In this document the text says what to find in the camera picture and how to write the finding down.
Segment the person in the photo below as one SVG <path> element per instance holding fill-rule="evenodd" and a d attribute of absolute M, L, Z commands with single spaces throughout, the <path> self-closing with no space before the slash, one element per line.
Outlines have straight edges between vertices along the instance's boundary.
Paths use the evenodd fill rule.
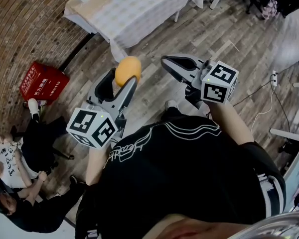
<path fill-rule="evenodd" d="M 214 121 L 168 101 L 161 122 L 90 149 L 76 239 L 225 239 L 282 212 L 274 162 L 232 105 L 208 105 Z"/>
<path fill-rule="evenodd" d="M 56 138 L 66 134 L 66 122 L 60 117 L 46 125 L 40 123 L 38 103 L 28 101 L 32 119 L 19 142 L 11 134 L 0 135 L 0 179 L 11 188 L 25 188 L 39 171 L 50 171 L 53 166 Z M 21 159 L 15 154 L 21 153 Z"/>
<path fill-rule="evenodd" d="M 35 199 L 46 177 L 45 172 L 40 172 L 38 180 L 31 187 L 22 189 L 17 194 L 0 193 L 0 213 L 27 232 L 56 231 L 66 214 L 82 196 L 85 184 L 71 176 L 70 190 L 67 193 L 38 203 Z"/>

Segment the white shoe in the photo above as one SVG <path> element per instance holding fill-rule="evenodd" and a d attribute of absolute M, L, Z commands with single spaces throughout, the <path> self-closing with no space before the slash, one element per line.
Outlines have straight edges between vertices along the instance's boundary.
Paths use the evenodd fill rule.
<path fill-rule="evenodd" d="M 175 107 L 176 109 L 179 110 L 178 105 L 177 105 L 176 101 L 174 101 L 174 100 L 168 100 L 165 102 L 165 111 L 167 111 L 168 108 L 170 108 L 170 107 Z"/>
<path fill-rule="evenodd" d="M 30 110 L 30 113 L 33 117 L 34 114 L 38 114 L 39 115 L 39 105 L 38 102 L 36 101 L 36 99 L 31 98 L 28 100 L 28 107 Z"/>

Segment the brick wall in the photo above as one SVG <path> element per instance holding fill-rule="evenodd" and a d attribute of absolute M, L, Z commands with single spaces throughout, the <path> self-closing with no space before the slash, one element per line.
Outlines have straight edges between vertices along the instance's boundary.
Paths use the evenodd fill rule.
<path fill-rule="evenodd" d="M 32 61 L 59 67 L 86 35 L 63 18 L 67 1 L 0 0 L 0 133 L 22 124 L 18 87 Z"/>

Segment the white tablecloth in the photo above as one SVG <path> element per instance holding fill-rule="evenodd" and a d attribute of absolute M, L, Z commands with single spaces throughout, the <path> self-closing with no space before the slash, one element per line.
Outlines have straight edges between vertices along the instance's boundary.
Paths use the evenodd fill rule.
<path fill-rule="evenodd" d="M 139 43 L 189 0 L 70 0 L 64 16 L 88 32 L 99 32 L 110 42 L 111 52 L 120 62 L 125 48 Z M 203 0 L 192 0 L 200 8 Z"/>

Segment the red box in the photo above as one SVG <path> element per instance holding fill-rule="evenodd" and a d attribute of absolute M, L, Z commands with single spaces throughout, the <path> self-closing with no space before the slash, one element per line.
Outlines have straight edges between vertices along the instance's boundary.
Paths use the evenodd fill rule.
<path fill-rule="evenodd" d="M 48 104 L 51 104 L 59 97 L 68 82 L 69 78 L 63 72 L 34 62 L 21 83 L 20 91 L 26 101 L 35 98 L 47 100 Z"/>

